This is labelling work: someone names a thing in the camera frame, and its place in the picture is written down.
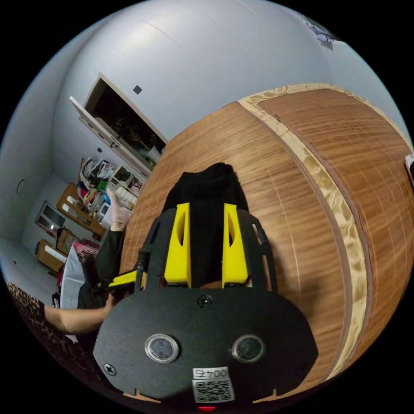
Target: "red led light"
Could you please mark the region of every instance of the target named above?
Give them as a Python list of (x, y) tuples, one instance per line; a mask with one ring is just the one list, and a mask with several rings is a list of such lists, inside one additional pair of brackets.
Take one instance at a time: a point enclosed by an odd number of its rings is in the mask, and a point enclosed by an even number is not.
[(198, 407), (199, 410), (205, 413), (212, 413), (217, 407)]

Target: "wooden cabinet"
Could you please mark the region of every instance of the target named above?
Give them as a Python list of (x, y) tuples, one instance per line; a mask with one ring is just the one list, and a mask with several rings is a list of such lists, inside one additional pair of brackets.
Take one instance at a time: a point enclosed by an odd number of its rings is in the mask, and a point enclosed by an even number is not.
[(56, 205), (57, 209), (84, 229), (103, 236), (106, 230), (96, 220), (82, 211), (81, 206), (77, 202), (77, 197), (78, 188), (75, 184), (70, 183), (58, 201)]
[[(49, 253), (47, 250), (49, 250), (49, 252), (55, 251), (56, 257), (53, 254)], [(66, 256), (58, 252), (53, 247), (53, 245), (51, 245), (48, 241), (44, 239), (40, 240), (37, 258), (41, 263), (43, 263), (49, 269), (54, 270), (55, 272), (58, 272), (59, 269), (64, 265), (66, 261)]]

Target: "wooden shelf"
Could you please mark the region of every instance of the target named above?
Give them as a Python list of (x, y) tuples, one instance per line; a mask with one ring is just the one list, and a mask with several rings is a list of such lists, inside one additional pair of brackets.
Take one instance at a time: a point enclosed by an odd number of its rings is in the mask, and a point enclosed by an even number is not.
[(82, 226), (84, 229), (103, 236), (106, 230), (100, 226), (96, 220), (82, 211), (77, 202), (77, 197), (78, 189), (75, 184), (70, 183), (56, 205), (58, 211)]

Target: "person's arm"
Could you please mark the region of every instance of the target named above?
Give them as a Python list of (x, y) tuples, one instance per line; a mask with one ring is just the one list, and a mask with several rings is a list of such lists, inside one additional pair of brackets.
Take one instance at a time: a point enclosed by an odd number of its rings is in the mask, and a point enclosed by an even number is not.
[(99, 309), (59, 309), (44, 306), (45, 319), (66, 335), (79, 335), (98, 329), (115, 304), (112, 295)]

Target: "leopard print fabric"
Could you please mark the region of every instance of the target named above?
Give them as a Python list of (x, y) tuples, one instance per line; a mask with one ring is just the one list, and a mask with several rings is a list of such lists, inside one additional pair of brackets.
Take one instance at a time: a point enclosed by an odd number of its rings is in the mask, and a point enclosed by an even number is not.
[(50, 355), (81, 381), (102, 388), (104, 382), (92, 357), (78, 343), (73, 343), (66, 335), (46, 321), (44, 304), (22, 291), (12, 282), (7, 283), (7, 288), (22, 319)]

